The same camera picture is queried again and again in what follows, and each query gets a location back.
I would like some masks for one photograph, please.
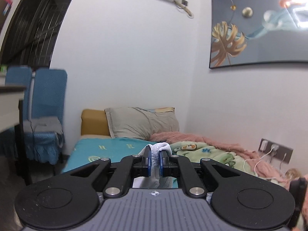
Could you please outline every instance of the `desk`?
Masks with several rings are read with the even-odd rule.
[[[18,168],[26,185],[31,184],[23,132],[24,86],[0,86],[0,132],[15,127]]]

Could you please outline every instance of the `green blanket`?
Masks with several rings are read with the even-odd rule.
[[[212,160],[223,163],[227,166],[236,168],[240,171],[255,175],[249,164],[244,159],[237,156],[235,152],[226,152],[209,146],[203,142],[176,142],[170,145],[173,154],[186,156],[191,162],[200,162],[202,158],[210,158]]]

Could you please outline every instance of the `gray pillowcase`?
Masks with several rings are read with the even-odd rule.
[[[145,110],[134,107],[105,109],[110,136],[149,140],[154,133],[179,131],[174,108]]]

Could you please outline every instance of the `golden leaf painting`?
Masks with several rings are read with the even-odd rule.
[[[238,27],[233,24],[228,27],[224,21],[214,26],[212,36],[215,41],[212,43],[211,53],[218,51],[217,55],[211,59],[211,63],[216,62],[214,67],[220,66],[226,58],[231,65],[229,56],[238,56],[247,46],[244,34],[241,33],[238,36]]]

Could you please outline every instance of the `power outlet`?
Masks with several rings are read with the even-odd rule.
[[[262,145],[263,141],[267,141],[267,144],[266,145]],[[272,145],[273,144],[279,146],[277,151],[276,151],[276,154],[273,157],[275,157],[276,159],[278,159],[280,161],[283,160],[284,163],[289,164],[291,156],[292,156],[292,153],[293,153],[293,149],[291,149],[289,147],[286,147],[286,146],[283,146],[281,144],[269,141],[267,139],[262,139],[261,143],[260,143],[260,146],[259,146],[259,151],[267,154],[272,149]]]

